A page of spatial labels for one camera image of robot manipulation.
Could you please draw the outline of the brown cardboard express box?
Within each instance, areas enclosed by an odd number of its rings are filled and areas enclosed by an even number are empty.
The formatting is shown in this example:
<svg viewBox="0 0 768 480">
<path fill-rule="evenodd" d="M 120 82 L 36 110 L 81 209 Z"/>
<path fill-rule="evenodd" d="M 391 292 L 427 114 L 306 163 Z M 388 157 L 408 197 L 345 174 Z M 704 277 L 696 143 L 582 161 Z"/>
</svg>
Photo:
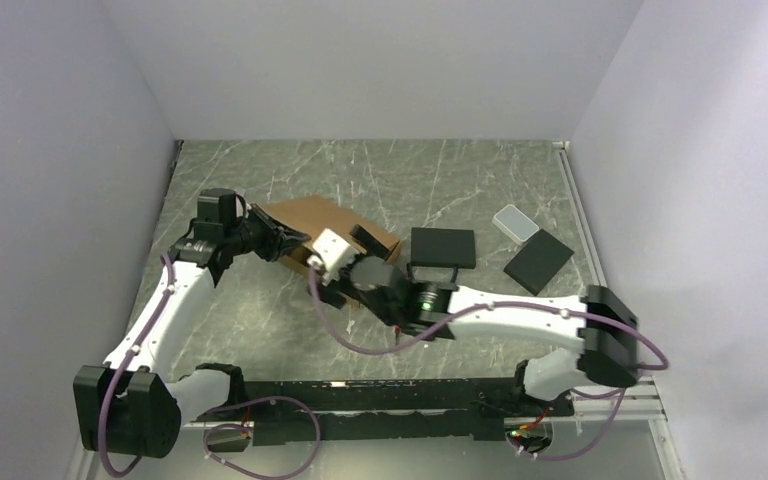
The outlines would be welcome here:
<svg viewBox="0 0 768 480">
<path fill-rule="evenodd" d="M 368 255 L 350 236 L 350 230 L 355 224 L 362 225 L 390 249 L 390 257 L 385 261 L 388 264 L 398 266 L 397 261 L 400 259 L 402 249 L 402 239 L 399 236 L 323 196 L 308 195 L 277 203 L 255 203 L 254 205 L 260 206 L 267 214 L 281 223 L 310 235 L 311 239 L 308 242 L 290 254 L 278 258 L 280 264 L 301 275 L 305 280 L 309 279 L 310 273 L 310 269 L 306 265 L 306 260 L 311 253 L 310 247 L 314 239 L 325 228 L 337 232 L 347 241 L 357 245 L 363 251 L 357 257 L 357 260 L 360 260 L 362 256 L 372 256 Z M 324 307 L 327 304 L 320 300 L 317 293 L 319 278 L 317 274 L 316 276 L 317 279 L 314 284 L 308 283 L 306 285 L 306 292 L 316 306 Z M 345 306 L 365 308 L 353 300 L 349 300 Z"/>
</svg>

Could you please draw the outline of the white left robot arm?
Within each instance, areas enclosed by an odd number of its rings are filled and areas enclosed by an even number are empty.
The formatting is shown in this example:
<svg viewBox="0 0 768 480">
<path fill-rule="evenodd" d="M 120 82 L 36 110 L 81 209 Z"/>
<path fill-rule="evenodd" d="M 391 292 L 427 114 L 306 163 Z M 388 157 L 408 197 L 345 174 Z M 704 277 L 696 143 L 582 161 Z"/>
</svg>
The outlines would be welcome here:
<svg viewBox="0 0 768 480">
<path fill-rule="evenodd" d="M 253 253 L 275 262 L 309 238 L 231 189 L 202 191 L 187 231 L 162 254 L 160 280 L 124 339 L 74 377 L 84 448 L 163 458 L 184 424 L 207 413 L 239 417 L 248 402 L 241 368 L 207 363 L 172 380 L 171 364 L 235 257 Z"/>
</svg>

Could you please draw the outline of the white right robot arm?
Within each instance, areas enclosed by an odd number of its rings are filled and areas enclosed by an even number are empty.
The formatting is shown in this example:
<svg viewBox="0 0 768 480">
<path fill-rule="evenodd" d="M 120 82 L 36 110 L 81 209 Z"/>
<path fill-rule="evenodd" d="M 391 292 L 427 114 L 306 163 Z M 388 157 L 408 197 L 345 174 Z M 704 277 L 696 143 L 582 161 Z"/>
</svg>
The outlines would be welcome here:
<svg viewBox="0 0 768 480">
<path fill-rule="evenodd" d="M 444 282 L 413 280 L 398 266 L 325 229 L 313 241 L 308 280 L 315 305 L 324 293 L 357 300 L 406 335 L 393 352 L 420 341 L 498 337 L 538 341 L 550 353 L 521 362 L 511 388 L 517 411 L 534 415 L 576 387 L 626 389 L 640 378 L 635 314 L 608 287 L 582 296 L 524 297 Z"/>
</svg>

